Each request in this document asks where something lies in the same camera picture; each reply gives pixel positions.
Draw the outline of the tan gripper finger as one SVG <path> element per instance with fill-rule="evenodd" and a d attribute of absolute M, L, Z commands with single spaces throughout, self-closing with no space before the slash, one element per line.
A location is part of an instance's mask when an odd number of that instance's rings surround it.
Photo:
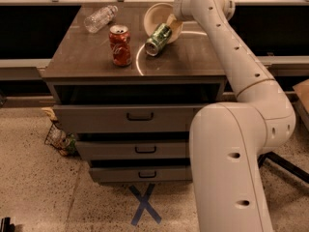
<path fill-rule="evenodd" d="M 173 14 L 168 16 L 166 24 L 171 28 L 173 33 L 179 32 L 183 26 L 183 23 L 177 20 Z"/>

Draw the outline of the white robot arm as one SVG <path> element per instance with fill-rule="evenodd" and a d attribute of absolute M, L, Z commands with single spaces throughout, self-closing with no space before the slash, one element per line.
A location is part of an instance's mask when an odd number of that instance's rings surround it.
<path fill-rule="evenodd" d="M 236 96 L 194 116 L 189 154 L 201 232 L 273 232 L 258 157 L 288 141 L 295 111 L 280 85 L 230 26 L 233 0 L 175 0 L 180 21 L 206 32 Z"/>

